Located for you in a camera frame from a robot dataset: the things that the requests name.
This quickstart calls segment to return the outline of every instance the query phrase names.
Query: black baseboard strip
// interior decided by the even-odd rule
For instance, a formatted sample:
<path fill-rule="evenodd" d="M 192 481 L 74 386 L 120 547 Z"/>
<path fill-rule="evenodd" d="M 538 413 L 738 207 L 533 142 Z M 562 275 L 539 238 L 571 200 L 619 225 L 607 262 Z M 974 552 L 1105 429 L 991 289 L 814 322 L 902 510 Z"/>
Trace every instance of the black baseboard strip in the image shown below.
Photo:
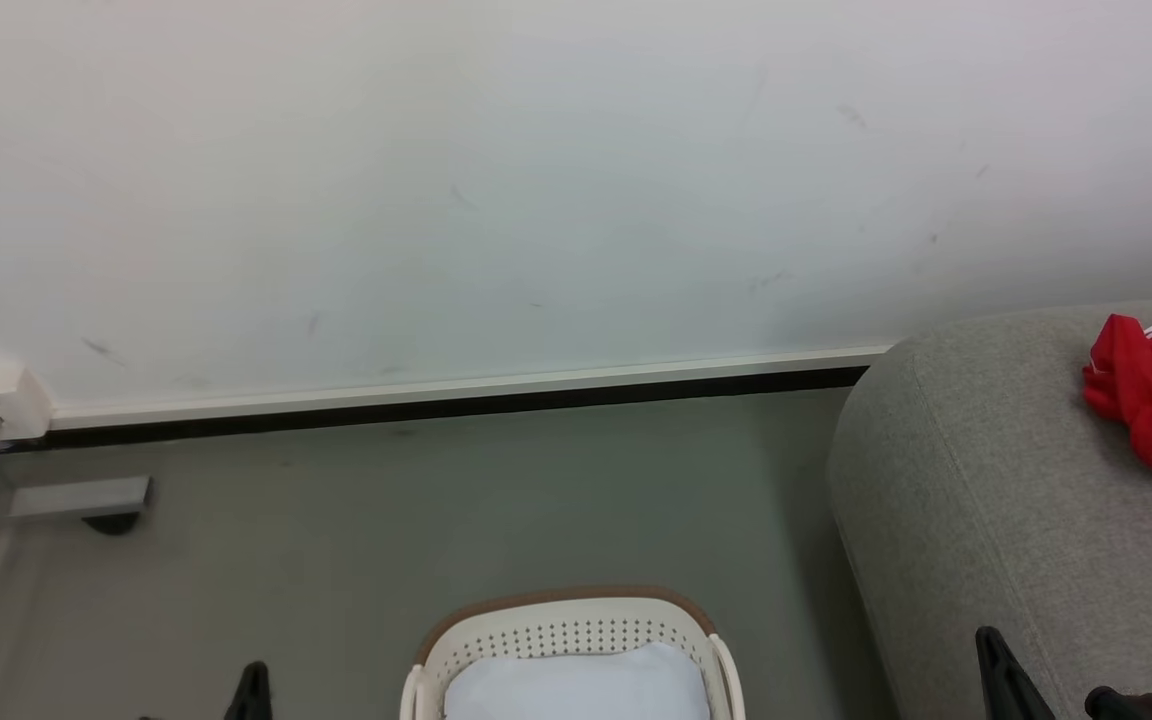
<path fill-rule="evenodd" d="M 71 450 L 78 447 L 160 442 L 169 441 L 169 439 L 271 433 L 279 432 L 279 430 L 329 429 L 335 427 L 335 425 L 457 418 L 465 415 L 525 414 L 531 410 L 553 410 L 559 407 L 622 406 L 626 402 L 679 400 L 679 397 L 717 397 L 753 395 L 764 392 L 851 387 L 861 379 L 865 369 L 861 366 L 797 370 L 797 372 L 790 373 L 710 378 L 699 381 L 556 389 L 520 393 L 520 395 L 402 402 L 402 404 L 394 406 L 338 407 L 338 409 L 329 410 L 302 410 L 295 414 L 168 420 L 168 423 L 118 425 L 118 427 L 111 429 L 52 430 L 41 438 L 0 444 L 0 455 L 14 454 L 14 452 Z"/>

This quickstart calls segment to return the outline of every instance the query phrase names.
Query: black caster wheel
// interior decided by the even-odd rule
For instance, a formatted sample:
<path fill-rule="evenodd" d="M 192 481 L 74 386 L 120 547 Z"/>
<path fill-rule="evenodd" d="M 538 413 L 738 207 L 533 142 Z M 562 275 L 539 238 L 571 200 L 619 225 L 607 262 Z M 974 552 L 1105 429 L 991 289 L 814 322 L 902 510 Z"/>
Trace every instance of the black caster wheel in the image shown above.
<path fill-rule="evenodd" d="M 83 518 L 88 528 L 96 530 L 103 536 L 126 536 L 136 526 L 136 521 L 141 518 L 139 511 L 121 511 L 119 515 L 100 515 L 99 518 Z"/>

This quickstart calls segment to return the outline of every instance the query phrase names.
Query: white baseboard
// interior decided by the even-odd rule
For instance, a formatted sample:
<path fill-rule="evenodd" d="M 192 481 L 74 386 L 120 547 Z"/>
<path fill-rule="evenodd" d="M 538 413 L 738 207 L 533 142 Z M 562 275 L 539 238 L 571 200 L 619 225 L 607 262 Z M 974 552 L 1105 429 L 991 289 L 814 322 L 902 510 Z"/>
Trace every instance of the white baseboard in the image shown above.
<path fill-rule="evenodd" d="M 785 373 L 794 370 L 850 367 L 869 365 L 879 355 L 887 353 L 888 348 L 890 346 L 886 344 L 847 347 L 841 350 L 696 359 L 685 363 L 573 370 L 563 373 L 477 378 L 468 381 L 393 384 L 393 386 L 286 392 L 241 397 L 206 397 L 206 400 L 151 402 L 143 406 L 59 407 L 51 416 L 51 429 L 106 429 L 166 420 L 297 414 L 305 410 L 338 409 L 338 407 L 396 406 L 403 402 L 456 400 L 456 397 L 520 395 L 525 392 L 696 381 L 696 379 Z"/>

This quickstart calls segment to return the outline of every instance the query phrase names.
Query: white fabric in basket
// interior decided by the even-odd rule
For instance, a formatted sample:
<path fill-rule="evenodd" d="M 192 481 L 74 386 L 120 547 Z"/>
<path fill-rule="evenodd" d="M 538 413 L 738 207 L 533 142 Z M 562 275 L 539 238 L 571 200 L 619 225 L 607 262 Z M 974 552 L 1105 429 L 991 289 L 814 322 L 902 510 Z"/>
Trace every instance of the white fabric in basket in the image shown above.
<path fill-rule="evenodd" d="M 708 720 L 699 667 L 649 643 L 617 655 L 488 657 L 444 697 L 447 720 Z"/>

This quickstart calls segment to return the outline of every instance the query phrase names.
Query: black object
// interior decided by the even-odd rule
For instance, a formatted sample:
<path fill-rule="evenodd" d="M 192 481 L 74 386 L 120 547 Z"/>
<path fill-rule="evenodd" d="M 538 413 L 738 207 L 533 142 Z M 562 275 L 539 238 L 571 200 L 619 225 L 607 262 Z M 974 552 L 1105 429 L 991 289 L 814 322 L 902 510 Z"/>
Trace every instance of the black object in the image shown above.
<path fill-rule="evenodd" d="M 76 447 L 159 442 L 168 441 L 168 439 L 196 437 L 271 433 L 278 432 L 278 430 L 329 429 L 338 425 L 461 418 L 465 415 L 525 414 L 530 410 L 554 410 L 559 407 L 622 406 L 627 402 L 679 400 L 679 397 L 758 395 L 758 393 L 764 392 L 851 387 L 861 379 L 865 370 L 867 366 L 793 370 L 787 373 L 702 378 L 695 379 L 695 381 L 521 392 L 517 395 L 453 397 L 452 400 L 399 402 L 394 406 L 333 407 L 328 410 L 301 410 L 294 411 L 294 414 L 165 420 L 164 423 L 114 425 L 109 429 L 51 430 L 41 438 L 0 442 L 0 455 L 13 452 L 71 450 Z"/>
<path fill-rule="evenodd" d="M 243 667 L 234 700 L 225 711 L 225 720 L 274 720 L 274 705 L 270 700 L 270 667 L 257 660 Z"/>
<path fill-rule="evenodd" d="M 83 518 L 83 523 L 88 523 L 88 528 L 103 536 L 119 537 L 131 532 L 137 520 L 141 520 L 139 511 L 120 511 L 119 515 L 97 515 L 96 518 Z"/>
<path fill-rule="evenodd" d="M 1056 720 L 998 629 L 977 629 L 977 660 L 987 720 Z M 1083 710 L 1093 720 L 1152 720 L 1152 694 L 1124 696 L 1100 687 Z"/>

